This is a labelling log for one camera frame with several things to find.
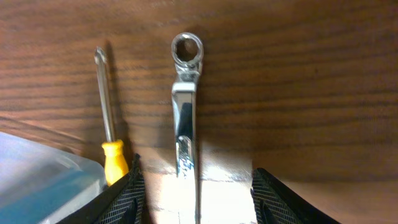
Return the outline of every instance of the screwdriver shaft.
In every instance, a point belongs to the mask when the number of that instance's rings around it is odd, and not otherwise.
[[[95,50],[95,64],[97,64],[97,79],[99,95],[101,97],[102,114],[104,117],[105,135],[107,142],[115,142],[114,124],[112,117],[111,103],[109,100],[108,78],[106,76],[106,55],[101,47]]]

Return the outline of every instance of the wooden table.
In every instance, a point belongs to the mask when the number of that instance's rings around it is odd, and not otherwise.
[[[377,0],[1,1],[0,130],[103,164],[104,47],[150,218],[176,223],[170,44],[194,32],[204,223],[256,222],[253,167],[339,222],[398,222],[397,12]]]

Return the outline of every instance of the wooden tabletop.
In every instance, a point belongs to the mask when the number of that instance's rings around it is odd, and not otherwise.
[[[197,93],[204,223],[256,223],[263,167],[343,223],[398,222],[398,2],[0,2],[0,131],[104,163],[94,49],[117,135],[141,155],[154,223],[177,223],[170,53],[205,47]]]

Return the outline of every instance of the screwdriver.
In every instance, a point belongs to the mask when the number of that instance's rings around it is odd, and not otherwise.
[[[113,126],[111,104],[109,102],[108,78],[106,76],[106,55],[101,47],[97,47],[94,54],[97,64],[97,78],[101,108],[104,117],[106,142],[102,144],[105,152],[105,177],[108,186],[114,184],[129,172],[123,156],[123,141],[116,140]]]

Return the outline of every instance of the plastic container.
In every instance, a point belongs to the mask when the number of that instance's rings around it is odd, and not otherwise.
[[[105,187],[99,163],[0,133],[0,223],[57,223]]]

